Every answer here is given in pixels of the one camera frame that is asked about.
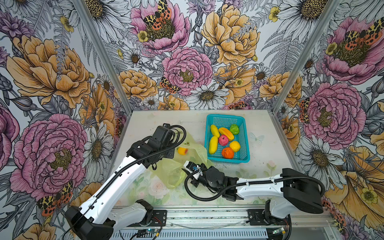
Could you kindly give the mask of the yellow corn toy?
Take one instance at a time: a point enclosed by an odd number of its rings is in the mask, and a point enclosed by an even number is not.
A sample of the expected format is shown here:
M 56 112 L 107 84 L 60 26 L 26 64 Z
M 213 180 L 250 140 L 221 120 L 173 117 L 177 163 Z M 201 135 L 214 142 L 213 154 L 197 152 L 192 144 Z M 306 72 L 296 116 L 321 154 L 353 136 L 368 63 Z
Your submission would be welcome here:
M 219 133 L 219 129 L 215 125 L 211 125 L 210 130 L 211 130 L 213 137 L 219 138 L 221 136 Z

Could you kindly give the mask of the orange yellow mango toy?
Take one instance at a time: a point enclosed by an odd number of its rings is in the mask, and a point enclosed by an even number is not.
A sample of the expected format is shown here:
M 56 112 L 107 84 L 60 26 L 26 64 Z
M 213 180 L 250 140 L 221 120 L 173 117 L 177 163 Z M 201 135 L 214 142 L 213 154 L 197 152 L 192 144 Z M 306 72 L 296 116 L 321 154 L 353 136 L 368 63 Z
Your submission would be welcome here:
M 219 133 L 221 135 L 226 135 L 229 138 L 229 141 L 233 141 L 235 139 L 234 135 L 227 128 L 219 128 Z

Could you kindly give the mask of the orange fruit toy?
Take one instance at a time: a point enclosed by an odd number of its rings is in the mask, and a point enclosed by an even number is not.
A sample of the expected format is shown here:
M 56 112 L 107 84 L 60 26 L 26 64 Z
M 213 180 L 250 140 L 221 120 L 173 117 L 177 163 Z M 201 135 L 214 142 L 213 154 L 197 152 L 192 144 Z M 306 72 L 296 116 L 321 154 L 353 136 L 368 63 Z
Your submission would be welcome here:
M 222 150 L 222 157 L 224 159 L 233 159 L 235 156 L 235 152 L 230 148 L 230 147 L 227 147 L 227 148 L 224 148 Z

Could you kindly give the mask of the pink red fruit toy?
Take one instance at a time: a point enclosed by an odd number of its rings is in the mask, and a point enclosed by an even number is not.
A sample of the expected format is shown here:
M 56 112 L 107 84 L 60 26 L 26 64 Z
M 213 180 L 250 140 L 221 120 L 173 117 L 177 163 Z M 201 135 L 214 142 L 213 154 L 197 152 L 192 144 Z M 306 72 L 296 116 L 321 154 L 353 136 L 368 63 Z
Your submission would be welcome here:
M 226 146 L 229 143 L 229 138 L 226 135 L 221 135 L 218 138 L 218 143 L 221 146 Z

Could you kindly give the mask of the yellow banana toy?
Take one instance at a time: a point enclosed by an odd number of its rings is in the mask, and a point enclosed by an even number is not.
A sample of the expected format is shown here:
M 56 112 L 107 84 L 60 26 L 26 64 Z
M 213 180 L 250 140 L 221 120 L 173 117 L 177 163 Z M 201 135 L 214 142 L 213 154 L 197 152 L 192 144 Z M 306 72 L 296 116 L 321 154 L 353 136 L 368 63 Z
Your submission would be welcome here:
M 218 150 L 218 137 L 213 136 L 209 142 L 209 154 L 214 155 Z

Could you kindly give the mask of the yellow-green plastic bag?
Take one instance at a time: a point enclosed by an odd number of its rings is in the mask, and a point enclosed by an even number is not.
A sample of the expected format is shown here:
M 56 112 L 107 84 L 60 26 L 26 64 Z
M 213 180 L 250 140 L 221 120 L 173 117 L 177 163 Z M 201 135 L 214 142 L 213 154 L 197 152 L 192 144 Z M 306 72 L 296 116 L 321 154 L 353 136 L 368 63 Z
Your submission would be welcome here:
M 178 148 L 187 148 L 188 153 L 185 156 L 178 154 Z M 157 163 L 157 169 L 149 170 L 157 176 L 168 189 L 175 189 L 184 182 L 187 174 L 182 170 L 186 161 L 194 162 L 195 164 L 205 164 L 206 167 L 213 165 L 212 161 L 208 160 L 208 154 L 205 147 L 195 142 L 193 136 L 187 132 L 184 142 L 175 149 L 173 159 L 163 158 Z

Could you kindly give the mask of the yellow lemon toy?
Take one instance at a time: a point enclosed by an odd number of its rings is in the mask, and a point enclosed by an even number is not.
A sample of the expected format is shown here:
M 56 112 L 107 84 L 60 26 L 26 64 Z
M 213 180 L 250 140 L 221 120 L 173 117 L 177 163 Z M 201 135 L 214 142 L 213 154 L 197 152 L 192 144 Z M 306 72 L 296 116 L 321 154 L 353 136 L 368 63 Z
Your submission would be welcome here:
M 241 149 L 241 145 L 237 141 L 232 141 L 230 143 L 230 148 L 234 151 L 234 153 L 237 153 Z

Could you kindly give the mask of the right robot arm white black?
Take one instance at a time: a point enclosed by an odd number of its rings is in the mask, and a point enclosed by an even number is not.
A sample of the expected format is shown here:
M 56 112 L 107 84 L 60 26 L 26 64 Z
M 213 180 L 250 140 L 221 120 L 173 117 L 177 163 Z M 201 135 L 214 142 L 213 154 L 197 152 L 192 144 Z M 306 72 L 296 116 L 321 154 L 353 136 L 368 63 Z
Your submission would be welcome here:
M 198 165 L 192 168 L 191 184 L 202 185 L 214 193 L 212 197 L 195 197 L 201 202 L 224 198 L 230 202 L 251 198 L 266 198 L 265 208 L 249 217 L 261 225 L 285 223 L 290 214 L 301 211 L 308 214 L 322 214 L 324 185 L 309 176 L 290 168 L 282 173 L 264 179 L 227 177 L 215 167 Z

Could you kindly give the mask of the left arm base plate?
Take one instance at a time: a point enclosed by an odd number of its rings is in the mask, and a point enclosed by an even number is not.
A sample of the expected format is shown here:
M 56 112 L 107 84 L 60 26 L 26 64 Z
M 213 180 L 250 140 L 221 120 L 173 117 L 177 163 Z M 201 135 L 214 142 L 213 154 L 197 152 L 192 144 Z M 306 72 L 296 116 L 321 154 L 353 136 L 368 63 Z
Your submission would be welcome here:
M 167 223 L 167 210 L 153 210 L 150 227 L 165 227 Z

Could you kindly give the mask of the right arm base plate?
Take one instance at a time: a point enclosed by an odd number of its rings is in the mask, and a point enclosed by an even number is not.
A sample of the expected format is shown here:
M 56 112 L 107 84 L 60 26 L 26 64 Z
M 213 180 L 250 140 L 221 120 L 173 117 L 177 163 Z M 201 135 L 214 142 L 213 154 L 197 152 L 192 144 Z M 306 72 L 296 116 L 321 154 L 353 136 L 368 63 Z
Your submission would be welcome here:
M 287 226 L 288 218 L 279 219 L 272 216 L 266 217 L 265 210 L 248 209 L 248 221 L 251 226 Z

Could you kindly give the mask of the green fruit toy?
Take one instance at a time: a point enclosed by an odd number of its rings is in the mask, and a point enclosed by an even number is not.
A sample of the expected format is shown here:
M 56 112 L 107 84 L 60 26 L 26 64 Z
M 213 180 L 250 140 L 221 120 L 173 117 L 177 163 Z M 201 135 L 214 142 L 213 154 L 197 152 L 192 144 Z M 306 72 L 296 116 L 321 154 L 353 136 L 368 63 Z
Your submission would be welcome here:
M 238 135 L 238 134 L 240 133 L 240 127 L 239 127 L 238 125 L 236 125 L 236 124 L 232 124 L 232 125 L 230 126 L 230 132 L 231 132 L 234 136 L 236 136 L 236 135 Z

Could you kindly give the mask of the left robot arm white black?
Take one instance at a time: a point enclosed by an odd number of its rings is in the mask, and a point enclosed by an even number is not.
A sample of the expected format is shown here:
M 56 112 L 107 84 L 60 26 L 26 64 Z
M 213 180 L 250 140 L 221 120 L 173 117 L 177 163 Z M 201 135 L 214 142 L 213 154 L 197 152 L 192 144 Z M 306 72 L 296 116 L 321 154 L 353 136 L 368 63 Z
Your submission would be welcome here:
M 147 226 L 154 208 L 145 200 L 114 210 L 117 201 L 149 167 L 157 169 L 163 158 L 171 159 L 186 138 L 186 130 L 177 125 L 158 126 L 153 135 L 132 144 L 122 163 L 88 200 L 65 213 L 70 230 L 81 240 L 108 240 L 116 232 L 131 225 Z

